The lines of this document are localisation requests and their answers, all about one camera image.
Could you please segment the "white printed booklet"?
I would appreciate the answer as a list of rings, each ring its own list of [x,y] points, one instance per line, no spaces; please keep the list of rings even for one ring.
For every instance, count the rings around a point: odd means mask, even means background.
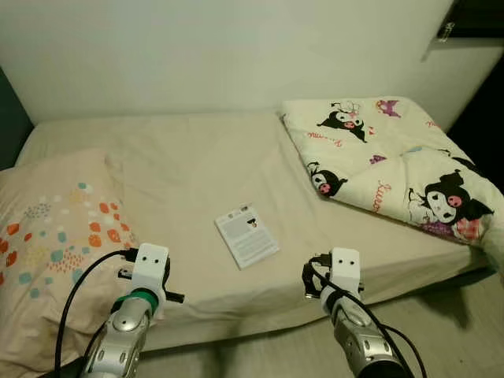
[[[242,204],[213,220],[238,270],[280,251],[278,241],[251,204]]]

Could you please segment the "cream cartoon print quilt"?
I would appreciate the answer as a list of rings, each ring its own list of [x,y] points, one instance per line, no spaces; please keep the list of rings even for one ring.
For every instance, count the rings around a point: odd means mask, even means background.
[[[500,188],[413,100],[287,100],[280,121],[322,198],[478,247],[501,269]]]

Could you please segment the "bed with beige sheet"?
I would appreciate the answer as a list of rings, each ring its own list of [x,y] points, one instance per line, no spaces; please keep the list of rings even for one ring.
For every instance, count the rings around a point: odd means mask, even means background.
[[[361,257],[366,303],[485,266],[478,247],[322,198],[272,113],[54,121],[35,126],[14,167],[83,149],[107,154],[136,248],[169,249],[167,289],[144,348],[158,350],[298,327],[324,316],[302,267],[334,247]],[[251,204],[280,251],[238,270],[213,221]]]

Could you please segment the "pink dotted pillow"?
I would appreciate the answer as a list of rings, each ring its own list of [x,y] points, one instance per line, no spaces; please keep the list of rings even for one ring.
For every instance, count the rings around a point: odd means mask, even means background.
[[[83,355],[128,289],[113,252],[134,247],[101,149],[0,172],[0,378],[37,378]]]

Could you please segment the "black wardrobe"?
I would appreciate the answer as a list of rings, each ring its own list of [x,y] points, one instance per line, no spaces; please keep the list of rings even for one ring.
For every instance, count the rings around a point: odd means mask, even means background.
[[[503,124],[503,60],[500,58],[449,130],[450,139],[483,176],[493,181],[502,169]]]

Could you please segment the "dark teal panel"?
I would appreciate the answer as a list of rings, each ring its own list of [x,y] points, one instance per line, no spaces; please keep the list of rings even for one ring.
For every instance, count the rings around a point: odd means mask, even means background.
[[[35,129],[28,111],[0,68],[0,172],[16,165],[30,133]]]

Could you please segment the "dark window blind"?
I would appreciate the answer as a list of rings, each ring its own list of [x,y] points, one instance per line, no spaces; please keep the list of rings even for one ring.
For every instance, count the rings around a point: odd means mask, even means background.
[[[504,0],[453,0],[444,22],[456,23],[451,39],[504,39]]]

